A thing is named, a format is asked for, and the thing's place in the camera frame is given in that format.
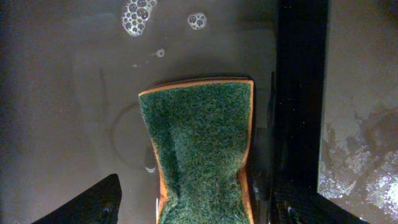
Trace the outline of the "orange green scrub sponge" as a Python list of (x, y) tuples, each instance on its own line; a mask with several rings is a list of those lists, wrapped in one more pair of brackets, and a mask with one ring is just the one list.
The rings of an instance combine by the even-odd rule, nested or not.
[(254, 82), (192, 80), (139, 95), (159, 168), (157, 223), (253, 223)]

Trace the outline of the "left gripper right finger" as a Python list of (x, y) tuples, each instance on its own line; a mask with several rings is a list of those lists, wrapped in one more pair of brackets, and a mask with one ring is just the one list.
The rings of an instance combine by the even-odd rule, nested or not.
[(280, 224), (367, 224), (320, 194), (291, 182), (274, 182), (270, 222)]

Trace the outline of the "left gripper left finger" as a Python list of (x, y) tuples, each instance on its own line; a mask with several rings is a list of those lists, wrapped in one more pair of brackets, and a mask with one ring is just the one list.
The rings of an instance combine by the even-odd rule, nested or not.
[(119, 177), (110, 174), (32, 224), (117, 224), (121, 199)]

